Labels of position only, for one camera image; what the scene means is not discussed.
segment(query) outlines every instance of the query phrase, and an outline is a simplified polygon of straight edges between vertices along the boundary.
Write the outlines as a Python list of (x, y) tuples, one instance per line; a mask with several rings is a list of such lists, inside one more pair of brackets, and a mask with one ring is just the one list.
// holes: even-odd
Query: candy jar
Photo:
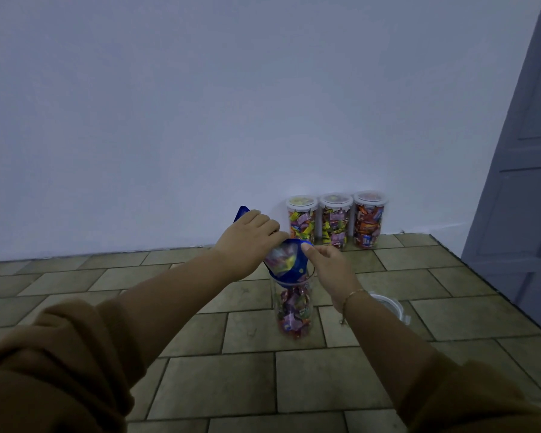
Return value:
[(322, 244), (342, 249), (347, 244), (347, 227), (353, 206), (352, 196), (330, 193), (319, 199)]
[(313, 302), (314, 269), (307, 270), (298, 282), (293, 284), (277, 281), (270, 277), (270, 291), (279, 330), (295, 339), (309, 334)]
[(300, 238), (314, 244), (318, 201), (313, 196), (294, 196), (287, 200), (291, 238)]
[(357, 247), (370, 249), (381, 234), (382, 213), (387, 198), (383, 193), (369, 190), (355, 193), (353, 199), (356, 205), (353, 240)]

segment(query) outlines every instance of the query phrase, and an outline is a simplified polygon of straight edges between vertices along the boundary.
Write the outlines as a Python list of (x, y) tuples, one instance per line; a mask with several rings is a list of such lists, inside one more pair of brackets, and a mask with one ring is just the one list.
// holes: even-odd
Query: gray door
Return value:
[(541, 325), (541, 13), (463, 261)]

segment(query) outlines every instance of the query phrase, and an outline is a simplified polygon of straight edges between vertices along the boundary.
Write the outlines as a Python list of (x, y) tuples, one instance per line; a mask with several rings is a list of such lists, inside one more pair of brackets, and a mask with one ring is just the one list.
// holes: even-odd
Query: brown shirt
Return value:
[[(114, 300), (44, 310), (0, 342), (0, 432), (124, 431), (145, 374)], [(398, 409), (410, 431), (541, 432), (541, 409), (489, 366), (437, 354)]]

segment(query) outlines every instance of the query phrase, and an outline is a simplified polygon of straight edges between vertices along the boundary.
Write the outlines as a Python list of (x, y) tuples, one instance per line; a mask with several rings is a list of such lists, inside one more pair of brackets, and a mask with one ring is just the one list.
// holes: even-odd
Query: hand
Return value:
[(351, 263), (336, 247), (302, 244), (301, 249), (317, 269), (318, 279), (331, 295), (333, 306), (342, 313), (345, 299), (353, 291), (362, 289)]
[(249, 276), (271, 249), (289, 238), (279, 228), (276, 220), (251, 210), (223, 232), (212, 250), (222, 258), (232, 281)]

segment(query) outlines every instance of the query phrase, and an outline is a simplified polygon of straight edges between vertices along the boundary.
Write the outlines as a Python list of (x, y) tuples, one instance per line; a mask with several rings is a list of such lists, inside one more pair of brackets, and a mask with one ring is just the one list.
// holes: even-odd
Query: gold bracelet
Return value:
[(343, 318), (339, 321), (339, 323), (340, 323), (341, 325), (344, 325), (344, 324), (345, 324), (345, 321), (346, 321), (346, 320), (345, 320), (345, 317), (344, 317), (344, 310), (345, 310), (345, 307), (346, 307), (346, 305), (347, 305), (348, 299), (349, 299), (351, 296), (353, 296), (355, 293), (359, 293), (359, 292), (361, 292), (361, 291), (364, 291), (365, 293), (368, 293), (368, 291), (366, 291), (366, 290), (364, 290), (364, 289), (357, 289), (357, 290), (355, 290), (355, 291), (350, 292), (349, 295), (344, 299), (344, 302), (343, 302)]

